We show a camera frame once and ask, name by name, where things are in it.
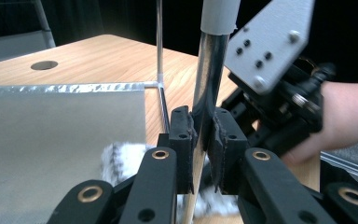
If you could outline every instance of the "wooden table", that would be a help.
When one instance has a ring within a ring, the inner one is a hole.
[[[198,58],[177,51],[164,50],[164,82],[168,110],[193,103]],[[35,71],[31,65],[55,61],[53,69]],[[0,62],[1,85],[77,84],[154,81],[157,73],[155,46],[117,37],[100,35],[55,49],[48,49]],[[224,70],[217,104],[236,88]],[[155,145],[163,132],[158,90],[146,89],[146,143]],[[319,158],[292,168],[305,185],[319,189]],[[209,217],[197,223],[241,223],[239,216]]]

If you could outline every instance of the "black background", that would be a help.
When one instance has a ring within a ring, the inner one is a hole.
[[[237,26],[242,27],[268,2],[243,0]],[[101,34],[156,43],[155,0],[42,0],[42,3],[57,46]],[[198,54],[201,10],[200,0],[163,1],[165,48]],[[0,5],[0,35],[38,29],[33,5]],[[316,0],[310,42],[302,55],[316,63],[335,63],[336,81],[358,82],[358,0]]]

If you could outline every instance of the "metal tube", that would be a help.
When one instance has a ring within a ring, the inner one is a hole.
[[[157,0],[157,73],[158,83],[163,82],[162,78],[162,0]]]
[[[228,40],[229,35],[201,33],[197,82],[192,110],[194,128],[199,134],[199,141],[193,155],[194,194],[186,195],[183,219],[185,224],[191,223],[194,215]]]
[[[157,82],[158,82],[158,94],[161,105],[162,123],[164,126],[164,132],[170,132],[170,119],[168,117],[167,103],[165,101],[164,93],[164,73],[162,69],[162,0],[157,0]]]
[[[34,8],[36,10],[37,18],[39,19],[40,26],[42,27],[43,34],[48,41],[49,48],[55,48],[55,42],[50,27],[48,26],[48,19],[46,18],[45,10],[43,9],[42,2],[40,0],[34,1]]]
[[[144,81],[142,82],[145,85],[145,88],[158,88],[158,82],[157,81]]]

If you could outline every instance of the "round hole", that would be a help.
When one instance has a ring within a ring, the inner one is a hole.
[[[260,161],[268,161],[269,159],[271,159],[271,156],[269,154],[262,151],[255,151],[252,155]]]
[[[264,57],[266,58],[266,60],[270,60],[272,58],[271,52],[266,52],[266,54],[264,54]]]
[[[92,203],[103,195],[103,189],[99,186],[88,186],[83,188],[78,194],[77,199],[82,203]]]
[[[314,216],[310,212],[300,211],[298,213],[298,216],[300,217],[301,221],[303,221],[304,223],[307,223],[307,224],[318,223],[318,218],[316,218],[316,216]]]
[[[156,216],[155,212],[151,209],[144,209],[138,214],[138,219],[142,222],[149,222]]]
[[[242,54],[243,49],[242,48],[237,48],[237,54]]]
[[[245,39],[245,41],[243,41],[243,45],[247,48],[251,46],[251,41],[249,39]]]
[[[158,150],[153,152],[152,156],[156,160],[164,160],[170,156],[170,153],[164,150]]]
[[[338,190],[338,194],[348,203],[358,205],[358,190],[350,188],[340,188]]]
[[[256,68],[261,68],[263,66],[263,62],[261,62],[260,60],[257,60],[256,62],[255,62],[255,67]]]
[[[40,70],[48,70],[54,68],[57,65],[58,63],[54,61],[43,61],[39,63],[34,63],[33,65],[31,65],[31,68],[40,71]]]

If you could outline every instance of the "human hand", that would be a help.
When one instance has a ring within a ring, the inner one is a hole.
[[[324,126],[312,133],[296,147],[282,156],[284,163],[296,165],[321,150],[348,147],[358,143],[358,84],[325,82]]]

